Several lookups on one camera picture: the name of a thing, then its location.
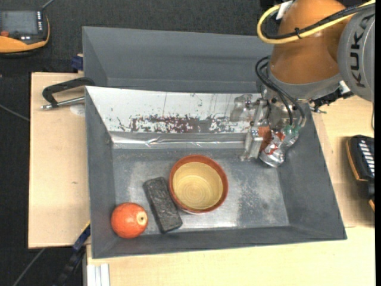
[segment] display screen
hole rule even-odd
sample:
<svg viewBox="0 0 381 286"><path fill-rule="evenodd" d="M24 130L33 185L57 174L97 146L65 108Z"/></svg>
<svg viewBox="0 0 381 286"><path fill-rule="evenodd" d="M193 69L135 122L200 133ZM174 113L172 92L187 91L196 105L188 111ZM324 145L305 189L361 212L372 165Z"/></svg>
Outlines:
<svg viewBox="0 0 381 286"><path fill-rule="evenodd" d="M35 11L2 11L1 30L11 34L37 34L37 18Z"/></svg>

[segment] bowl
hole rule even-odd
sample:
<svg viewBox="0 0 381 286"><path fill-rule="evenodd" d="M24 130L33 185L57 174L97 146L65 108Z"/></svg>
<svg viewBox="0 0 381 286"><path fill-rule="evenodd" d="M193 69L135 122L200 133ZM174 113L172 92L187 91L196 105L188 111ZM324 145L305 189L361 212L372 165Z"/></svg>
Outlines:
<svg viewBox="0 0 381 286"><path fill-rule="evenodd" d="M180 209L191 214L207 213L220 207L228 187L222 167L206 156L183 157L170 172L170 195Z"/></svg>

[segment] wooden table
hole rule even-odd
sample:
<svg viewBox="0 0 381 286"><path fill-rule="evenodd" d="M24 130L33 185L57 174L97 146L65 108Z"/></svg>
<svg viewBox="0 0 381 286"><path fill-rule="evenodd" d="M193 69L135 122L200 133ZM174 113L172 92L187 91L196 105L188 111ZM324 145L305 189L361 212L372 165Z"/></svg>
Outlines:
<svg viewBox="0 0 381 286"><path fill-rule="evenodd" d="M89 220L85 118L81 107L42 111L44 87L81 74L33 73L31 84L29 247L72 245ZM78 97L83 90L57 96ZM373 136L371 104L338 100L314 114L348 239L154 256L91 258L110 264L117 285L375 285L374 213L357 196L343 143Z"/></svg>

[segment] black sponge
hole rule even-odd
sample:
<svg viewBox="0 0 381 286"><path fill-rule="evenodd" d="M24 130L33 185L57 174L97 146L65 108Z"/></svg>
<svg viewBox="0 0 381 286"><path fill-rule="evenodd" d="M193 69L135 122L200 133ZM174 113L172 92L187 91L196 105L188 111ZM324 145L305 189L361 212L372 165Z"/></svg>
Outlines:
<svg viewBox="0 0 381 286"><path fill-rule="evenodd" d="M167 181L163 177L151 179L143 184L143 189L160 231L167 233L181 227L183 222L169 194Z"/></svg>

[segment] yellow device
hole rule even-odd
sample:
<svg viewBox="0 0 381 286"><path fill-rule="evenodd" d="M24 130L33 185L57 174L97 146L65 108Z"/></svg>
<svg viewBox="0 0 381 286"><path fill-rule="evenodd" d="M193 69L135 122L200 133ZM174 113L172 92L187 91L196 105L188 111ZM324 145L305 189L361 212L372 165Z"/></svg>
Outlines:
<svg viewBox="0 0 381 286"><path fill-rule="evenodd" d="M49 41L50 26L42 10L0 10L0 54L35 52Z"/></svg>

